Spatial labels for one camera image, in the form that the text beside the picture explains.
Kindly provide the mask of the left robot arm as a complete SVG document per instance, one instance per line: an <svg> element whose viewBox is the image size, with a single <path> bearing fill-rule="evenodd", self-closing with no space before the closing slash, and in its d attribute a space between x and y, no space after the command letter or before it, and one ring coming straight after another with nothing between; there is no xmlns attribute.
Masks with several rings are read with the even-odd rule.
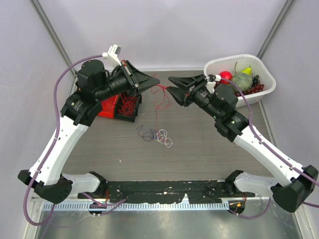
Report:
<svg viewBox="0 0 319 239"><path fill-rule="evenodd" d="M70 95L58 116L57 126L45 151L18 179L31 186L41 198L59 204L69 195L87 193L100 199L106 195L107 180L90 171L83 175L63 174L62 169L74 146L102 111L102 101L121 93L136 96L160 80L123 60L112 72L100 60L85 61L77 73L77 90Z"/></svg>

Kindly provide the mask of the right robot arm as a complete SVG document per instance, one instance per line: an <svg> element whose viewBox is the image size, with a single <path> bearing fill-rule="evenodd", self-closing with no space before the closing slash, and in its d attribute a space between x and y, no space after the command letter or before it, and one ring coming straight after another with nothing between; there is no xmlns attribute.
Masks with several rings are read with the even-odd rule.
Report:
<svg viewBox="0 0 319 239"><path fill-rule="evenodd" d="M167 91L183 107L194 103L215 119L217 131L230 142L255 157L271 177L251 175L236 170L226 178L225 191L229 196L254 193L274 200L287 212L294 213L319 184L319 171L312 165L303 166L271 144L245 117L236 110L238 97L230 81L219 84L219 75L169 77L173 86Z"/></svg>

